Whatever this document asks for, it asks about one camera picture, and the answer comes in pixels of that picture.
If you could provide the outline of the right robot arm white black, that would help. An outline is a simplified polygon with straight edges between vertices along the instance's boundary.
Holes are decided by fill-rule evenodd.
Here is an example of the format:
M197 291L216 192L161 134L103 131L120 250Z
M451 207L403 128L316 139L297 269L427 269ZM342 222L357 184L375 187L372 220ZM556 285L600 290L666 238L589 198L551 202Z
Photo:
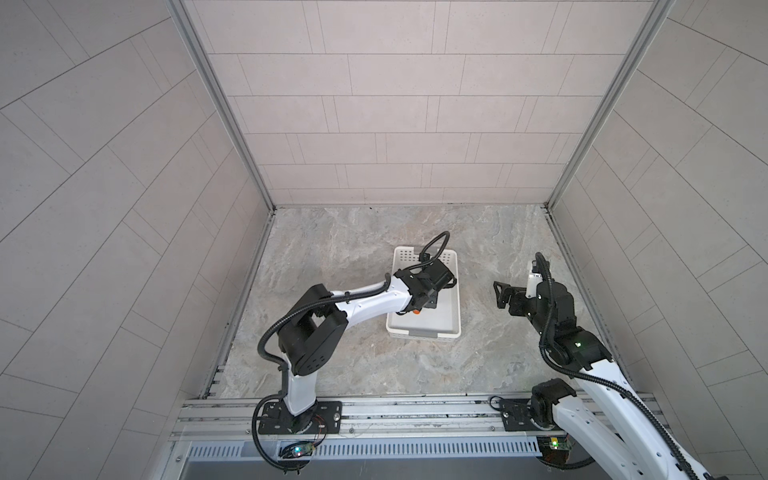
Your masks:
M524 317L559 378L533 387L528 420L572 437L613 479L709 479L663 426L600 339L579 326L567 288L538 273L525 287L494 282L498 308Z

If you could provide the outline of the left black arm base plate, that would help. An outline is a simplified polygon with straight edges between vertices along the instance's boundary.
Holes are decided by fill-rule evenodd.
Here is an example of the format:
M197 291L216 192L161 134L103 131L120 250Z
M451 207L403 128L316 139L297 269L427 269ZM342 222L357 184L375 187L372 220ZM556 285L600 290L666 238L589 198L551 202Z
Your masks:
M294 416L284 401L267 403L258 414L260 435L338 434L343 404L317 401L304 413Z

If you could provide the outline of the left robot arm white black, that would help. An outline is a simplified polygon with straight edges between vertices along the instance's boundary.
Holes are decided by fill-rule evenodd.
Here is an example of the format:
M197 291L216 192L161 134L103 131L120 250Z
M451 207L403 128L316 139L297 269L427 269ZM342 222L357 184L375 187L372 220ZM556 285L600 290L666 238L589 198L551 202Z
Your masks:
M331 291L309 288L260 338L258 355L278 366L277 394L281 433L302 433L318 409L317 372L331 359L346 330L388 314L416 313L437 303L439 292L458 284L439 259L387 273L373 285Z

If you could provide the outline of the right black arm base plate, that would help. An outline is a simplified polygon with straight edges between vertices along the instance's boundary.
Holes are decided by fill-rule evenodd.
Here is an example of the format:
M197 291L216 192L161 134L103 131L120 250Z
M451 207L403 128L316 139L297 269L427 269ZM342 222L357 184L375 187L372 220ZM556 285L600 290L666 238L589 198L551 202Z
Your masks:
M555 424L536 413L525 399L500 398L493 408L500 413L506 432L550 431Z

